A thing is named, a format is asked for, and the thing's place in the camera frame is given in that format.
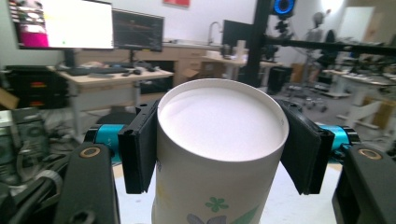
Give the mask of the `white work table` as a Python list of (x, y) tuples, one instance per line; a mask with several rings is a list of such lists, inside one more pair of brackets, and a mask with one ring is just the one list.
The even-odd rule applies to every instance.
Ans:
[(352, 102), (348, 112), (345, 115), (337, 115), (337, 118), (342, 119), (344, 124), (351, 128), (361, 125), (377, 129), (377, 126), (372, 124), (372, 120), (382, 103), (380, 100), (373, 100), (365, 105), (364, 98), (381, 88), (396, 87), (396, 78), (358, 75), (336, 70), (325, 70), (325, 73), (336, 77), (335, 85), (330, 90), (335, 97), (345, 94), (347, 87), (352, 89), (350, 93)]

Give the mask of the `wooden office desk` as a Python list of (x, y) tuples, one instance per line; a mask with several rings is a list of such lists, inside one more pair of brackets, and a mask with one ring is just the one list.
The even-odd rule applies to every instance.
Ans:
[(140, 82), (158, 78), (171, 77), (173, 73), (157, 70), (142, 71), (140, 75), (131, 74), (125, 77), (122, 73), (111, 77), (73, 77), (64, 71), (49, 67), (68, 83), (69, 104), (73, 117), (73, 137), (82, 142), (85, 130), (81, 113), (88, 110), (103, 109), (112, 105), (140, 105)]

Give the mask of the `dark computer monitor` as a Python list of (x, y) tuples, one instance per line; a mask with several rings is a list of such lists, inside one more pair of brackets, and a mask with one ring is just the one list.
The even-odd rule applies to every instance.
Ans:
[(115, 48), (163, 50), (164, 17), (114, 8), (112, 19)]

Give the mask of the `black floor cabinet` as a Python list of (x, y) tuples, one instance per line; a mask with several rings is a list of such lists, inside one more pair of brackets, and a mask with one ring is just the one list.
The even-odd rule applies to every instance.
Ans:
[(283, 88), (285, 83), (290, 81), (292, 73), (291, 67), (275, 66), (270, 70), (268, 78), (267, 92), (269, 94), (277, 94)]

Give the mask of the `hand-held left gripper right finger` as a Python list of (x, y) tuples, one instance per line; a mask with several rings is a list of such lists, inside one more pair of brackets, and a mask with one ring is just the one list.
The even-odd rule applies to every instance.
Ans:
[(319, 194), (329, 159), (342, 161), (359, 136), (348, 126), (316, 124), (295, 103), (277, 102), (290, 126), (281, 162), (299, 194)]

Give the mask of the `black metal frame post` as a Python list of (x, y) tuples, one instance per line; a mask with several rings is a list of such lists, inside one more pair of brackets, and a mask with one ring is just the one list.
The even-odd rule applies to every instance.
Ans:
[(245, 82), (252, 87), (259, 87), (261, 50), (264, 44), (264, 34), (268, 18), (273, 9), (273, 0), (257, 0), (252, 24), (249, 52), (246, 66)]

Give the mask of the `red wall picture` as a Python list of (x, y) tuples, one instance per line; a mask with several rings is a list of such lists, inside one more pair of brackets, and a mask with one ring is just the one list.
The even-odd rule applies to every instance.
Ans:
[(165, 4), (177, 7), (189, 7), (191, 0), (163, 0)]

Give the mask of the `floral white paper cup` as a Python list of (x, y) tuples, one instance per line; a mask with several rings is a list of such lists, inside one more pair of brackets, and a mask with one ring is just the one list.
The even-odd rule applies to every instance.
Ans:
[(158, 105), (152, 224), (259, 224), (290, 126), (263, 91), (181, 84)]

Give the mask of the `black storage crate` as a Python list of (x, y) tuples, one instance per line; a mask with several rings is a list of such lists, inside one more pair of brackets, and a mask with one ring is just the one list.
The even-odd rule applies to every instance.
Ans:
[(44, 65), (7, 65), (6, 90), (17, 96), (18, 108), (65, 108), (68, 105), (67, 81)]

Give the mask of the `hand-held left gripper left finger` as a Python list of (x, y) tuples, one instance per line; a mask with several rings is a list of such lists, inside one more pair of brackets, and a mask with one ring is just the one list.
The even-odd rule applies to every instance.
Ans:
[(85, 134), (85, 141), (105, 145), (112, 160), (122, 164), (128, 194), (149, 190), (157, 160), (157, 107), (143, 103), (134, 112), (113, 112), (101, 117)]

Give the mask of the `black horizontal frame beam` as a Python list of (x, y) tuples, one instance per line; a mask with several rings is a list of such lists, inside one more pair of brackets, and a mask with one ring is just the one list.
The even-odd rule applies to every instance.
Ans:
[(310, 42), (310, 41), (273, 38), (269, 36), (265, 36), (262, 39), (262, 43), (264, 45), (279, 45), (282, 47), (295, 47), (302, 49), (326, 49), (333, 51), (355, 52), (360, 54), (396, 56), (396, 48), (370, 46), (370, 45)]

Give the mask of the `metal tap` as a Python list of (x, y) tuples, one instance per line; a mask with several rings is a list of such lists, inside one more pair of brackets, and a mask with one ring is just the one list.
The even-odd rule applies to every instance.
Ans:
[(212, 43), (214, 43), (214, 31), (215, 30), (220, 34), (222, 33), (222, 26), (218, 21), (213, 21), (209, 25), (208, 38), (207, 38), (208, 46), (210, 46)]

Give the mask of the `bright computer monitor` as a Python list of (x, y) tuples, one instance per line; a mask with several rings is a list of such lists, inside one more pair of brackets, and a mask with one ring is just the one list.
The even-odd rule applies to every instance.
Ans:
[(20, 49), (113, 49), (112, 4), (7, 0)]

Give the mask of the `black monitor back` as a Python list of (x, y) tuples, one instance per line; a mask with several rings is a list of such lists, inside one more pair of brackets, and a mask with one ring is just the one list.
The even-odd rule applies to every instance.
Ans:
[(236, 47), (239, 40), (244, 40), (245, 48), (248, 49), (250, 45), (251, 34), (251, 24), (239, 21), (224, 20), (221, 44)]

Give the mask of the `black keyboard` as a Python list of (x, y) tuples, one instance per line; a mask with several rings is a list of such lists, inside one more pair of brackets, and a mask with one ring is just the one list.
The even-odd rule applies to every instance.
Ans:
[(128, 69), (122, 67), (75, 67), (66, 71), (69, 76), (81, 77), (89, 74), (117, 74), (126, 73)]

